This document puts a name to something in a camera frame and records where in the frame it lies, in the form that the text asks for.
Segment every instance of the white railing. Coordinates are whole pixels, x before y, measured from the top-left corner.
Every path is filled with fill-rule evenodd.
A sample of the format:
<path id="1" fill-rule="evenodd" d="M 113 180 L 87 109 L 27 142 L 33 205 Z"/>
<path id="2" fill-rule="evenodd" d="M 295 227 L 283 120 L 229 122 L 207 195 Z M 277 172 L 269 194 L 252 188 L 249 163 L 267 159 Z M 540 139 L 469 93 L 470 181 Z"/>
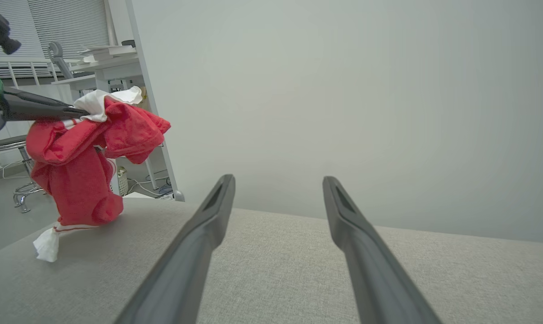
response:
<path id="1" fill-rule="evenodd" d="M 66 59 L 68 67 L 77 65 L 76 59 Z M 0 57 L 0 78 L 12 79 L 15 88 L 18 86 L 18 78 L 33 78 L 35 84 L 39 85 L 39 78 L 63 78 L 58 66 L 51 60 L 44 58 L 26 57 Z"/>

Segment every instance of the baseboard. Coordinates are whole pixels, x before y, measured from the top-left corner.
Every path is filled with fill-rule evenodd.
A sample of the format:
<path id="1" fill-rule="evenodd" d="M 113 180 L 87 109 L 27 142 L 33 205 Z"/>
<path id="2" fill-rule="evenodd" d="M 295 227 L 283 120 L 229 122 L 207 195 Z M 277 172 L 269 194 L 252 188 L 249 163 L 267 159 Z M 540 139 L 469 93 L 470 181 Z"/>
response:
<path id="1" fill-rule="evenodd" d="M 9 166 L 5 168 L 5 176 L 10 177 L 12 175 L 19 174 L 21 172 L 25 172 L 25 166 L 23 164 L 18 164 L 16 166 Z"/>

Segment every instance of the white partition panel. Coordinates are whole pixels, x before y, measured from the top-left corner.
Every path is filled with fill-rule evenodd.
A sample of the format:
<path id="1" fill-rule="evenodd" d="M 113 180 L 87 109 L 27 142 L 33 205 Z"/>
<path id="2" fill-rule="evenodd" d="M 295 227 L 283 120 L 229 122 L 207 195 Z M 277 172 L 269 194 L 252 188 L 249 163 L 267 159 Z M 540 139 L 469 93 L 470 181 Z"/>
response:
<path id="1" fill-rule="evenodd" d="M 543 0 L 128 5 L 187 201 L 543 241 Z"/>

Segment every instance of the round stool seat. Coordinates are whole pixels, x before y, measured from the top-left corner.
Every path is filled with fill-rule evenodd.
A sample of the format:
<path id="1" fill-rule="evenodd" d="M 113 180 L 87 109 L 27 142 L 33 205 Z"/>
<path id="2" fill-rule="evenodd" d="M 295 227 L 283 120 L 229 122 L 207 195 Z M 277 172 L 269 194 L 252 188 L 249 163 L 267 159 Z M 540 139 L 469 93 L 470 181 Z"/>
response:
<path id="1" fill-rule="evenodd" d="M 22 148 L 25 146 L 27 135 L 0 139 L 0 151 Z"/>

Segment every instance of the gray fabric surface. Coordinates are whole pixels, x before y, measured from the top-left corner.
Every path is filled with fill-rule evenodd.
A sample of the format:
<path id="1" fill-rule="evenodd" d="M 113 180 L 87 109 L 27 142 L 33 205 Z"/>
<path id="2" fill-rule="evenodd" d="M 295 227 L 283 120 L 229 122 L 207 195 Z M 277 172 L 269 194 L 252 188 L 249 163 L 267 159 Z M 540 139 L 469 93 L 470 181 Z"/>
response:
<path id="1" fill-rule="evenodd" d="M 195 205 L 126 199 L 103 228 L 35 260 L 37 232 L 0 251 L 0 323 L 113 319 Z M 445 323 L 543 323 L 543 244 L 377 230 Z M 327 221 L 235 209 L 214 252 L 198 323 L 354 323 L 343 254 Z"/>

